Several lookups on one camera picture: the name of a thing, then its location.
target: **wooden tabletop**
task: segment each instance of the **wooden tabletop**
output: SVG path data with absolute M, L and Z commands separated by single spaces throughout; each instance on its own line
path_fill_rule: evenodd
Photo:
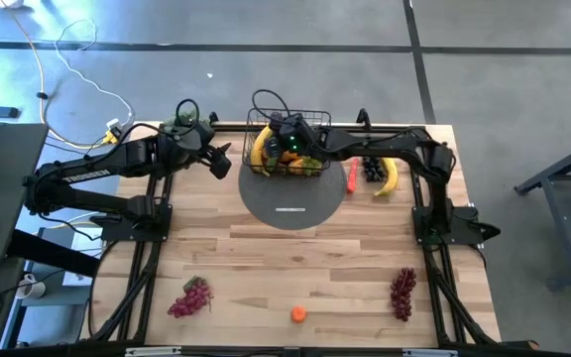
M 457 151 L 451 126 L 431 125 L 427 130 Z M 133 137 L 150 134 L 139 128 Z M 214 142 L 232 143 L 227 156 L 233 167 L 225 179 L 218 180 L 200 165 L 174 178 L 171 232 L 158 267 L 148 344 L 437 345 L 423 255 L 415 244 L 410 219 L 414 202 L 405 162 L 396 160 L 399 184 L 390 197 L 374 198 L 382 184 L 359 176 L 356 192 L 347 194 L 326 222 L 284 231 L 261 223 L 242 202 L 238 175 L 243 133 L 217 133 Z M 349 163 L 344 167 L 348 171 Z M 121 178 L 118 194 L 144 194 L 147 180 Z M 459 160 L 448 189 L 456 205 L 468 202 Z M 93 296 L 94 330 L 125 293 L 134 246 L 117 244 L 100 268 Z M 481 258 L 468 247 L 450 248 L 460 300 L 485 331 L 500 340 Z M 390 282 L 402 267 L 414 267 L 417 272 L 409 322 L 391 316 Z M 167 315 L 175 298 L 183 295 L 184 283 L 195 275 L 209 282 L 212 309 L 180 319 Z M 295 305 L 308 311 L 303 324 L 290 321 Z M 454 338 L 448 303 L 443 309 L 447 331 Z M 130 335 L 139 310 L 138 299 Z

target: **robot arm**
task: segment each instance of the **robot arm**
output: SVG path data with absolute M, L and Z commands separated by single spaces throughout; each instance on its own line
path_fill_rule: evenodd
M 287 118 L 274 117 L 271 129 L 277 133 L 279 146 L 320 161 L 344 161 L 355 156 L 399 158 L 406 161 L 428 183 L 431 202 L 415 222 L 418 236 L 440 236 L 451 232 L 453 206 L 446 185 L 455 166 L 453 151 L 434 141 L 419 127 L 408 128 L 389 137 L 356 136 L 329 127 L 311 128 L 300 114 Z
M 226 177 L 230 161 L 225 152 L 229 145 L 215 148 L 209 143 L 214 131 L 206 123 L 197 122 L 194 128 L 186 129 L 164 125 L 144 139 L 119 143 L 104 155 L 42 165 L 34 175 L 26 177 L 26 207 L 31 213 L 49 214 L 64 207 L 96 210 L 121 215 L 131 221 L 153 220 L 156 218 L 154 198 L 137 195 L 122 198 L 96 192 L 75 189 L 70 185 L 91 179 L 118 175 L 124 178 L 139 178 L 151 175 L 161 179 L 194 163 L 210 167 L 218 178 Z

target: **wire basket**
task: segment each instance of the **wire basket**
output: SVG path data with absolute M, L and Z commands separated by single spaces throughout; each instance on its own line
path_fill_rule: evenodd
M 267 115 L 273 112 L 279 112 L 284 118 L 287 117 L 287 112 L 283 109 L 273 109 L 273 108 L 259 108 L 262 112 Z M 253 165 L 251 163 L 251 152 L 253 150 L 253 145 L 255 140 L 259 136 L 259 133 L 269 124 L 270 119 L 263 116 L 257 108 L 253 108 L 248 111 L 248 119 L 246 120 L 246 132 L 244 134 L 244 155 L 242 157 L 242 163 L 247 167 L 253 169 L 254 172 L 260 173 L 261 169 L 266 169 L 265 163 L 262 160 L 261 165 Z M 318 127 L 330 127 L 332 125 L 332 116 L 326 111 L 317 110 L 301 110 L 301 109 L 291 109 L 290 114 L 300 113 L 307 124 L 312 128 L 316 129 Z M 272 168 L 271 174 L 280 175 L 298 175 L 298 176 L 320 176 L 322 172 L 329 168 L 330 162 L 325 161 L 320 167 L 307 167 L 305 165 L 296 169 L 289 168 L 284 165 L 277 165 Z

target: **concrete floor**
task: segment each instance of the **concrete floor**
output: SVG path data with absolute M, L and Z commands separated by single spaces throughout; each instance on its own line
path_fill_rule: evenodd
M 19 16 L 42 40 L 89 17 L 104 42 L 409 45 L 401 0 L 26 3 L 33 9 L 20 10 Z M 413 0 L 412 5 L 423 46 L 571 47 L 571 0 Z M 68 38 L 88 35 L 81 25 Z M 1 11 L 0 40 L 23 42 Z M 186 96 L 222 120 L 243 120 L 252 91 L 269 87 L 290 106 L 328 110 L 336 121 L 352 121 L 365 106 L 375 122 L 424 122 L 411 54 L 65 55 L 101 86 L 122 94 L 139 120 L 169 118 Z M 91 142 L 102 135 L 106 121 L 125 118 L 118 101 L 68 73 L 54 52 L 41 51 L 41 56 L 47 92 L 56 91 L 49 121 L 57 129 L 67 127 L 70 139 Z M 436 121 L 455 127 L 471 199 L 483 221 L 503 230 L 486 248 L 503 339 L 534 339 L 543 349 L 571 352 L 571 289 L 551 293 L 545 286 L 546 278 L 565 272 L 545 199 L 540 191 L 517 197 L 512 190 L 571 151 L 571 56 L 425 55 L 424 63 Z M 37 122 L 38 86 L 31 52 L 0 50 L 0 105 L 22 109 L 21 122 Z M 75 157 L 46 147 L 41 161 Z M 85 188 L 112 192 L 115 186 L 110 178 Z M 26 213 L 19 222 L 28 231 L 40 225 Z M 33 325 L 46 320 L 30 320 L 22 332 L 30 342 L 73 338 L 33 335 Z

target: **gray circle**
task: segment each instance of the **gray circle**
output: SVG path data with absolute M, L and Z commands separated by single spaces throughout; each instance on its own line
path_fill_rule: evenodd
M 347 179 L 340 163 L 331 163 L 320 177 L 239 172 L 239 192 L 246 208 L 262 222 L 280 229 L 319 225 L 338 209 Z

